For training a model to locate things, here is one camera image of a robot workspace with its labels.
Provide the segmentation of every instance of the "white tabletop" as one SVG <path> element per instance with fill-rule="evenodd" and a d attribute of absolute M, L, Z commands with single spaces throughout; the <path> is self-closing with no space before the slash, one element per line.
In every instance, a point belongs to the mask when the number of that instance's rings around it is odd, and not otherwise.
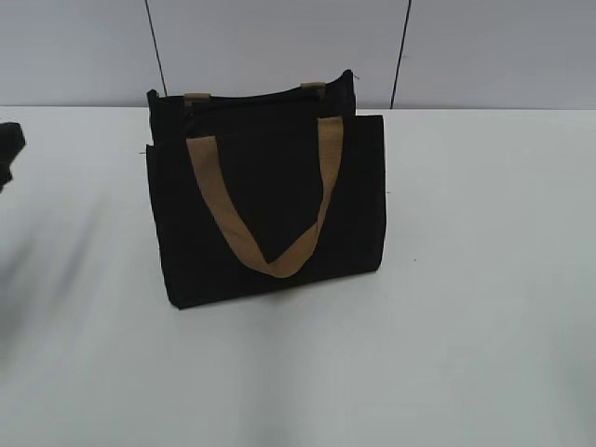
<path fill-rule="evenodd" d="M 0 445 L 596 445 L 596 112 L 384 115 L 377 274 L 180 312 L 147 110 L 0 108 Z"/>

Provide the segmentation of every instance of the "tote bag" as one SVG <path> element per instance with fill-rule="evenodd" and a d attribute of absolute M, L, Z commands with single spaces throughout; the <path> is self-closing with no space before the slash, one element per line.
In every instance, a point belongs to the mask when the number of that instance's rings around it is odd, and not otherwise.
<path fill-rule="evenodd" d="M 259 97 L 148 99 L 149 192 L 173 305 L 378 268 L 383 118 L 354 116 L 351 72 Z"/>

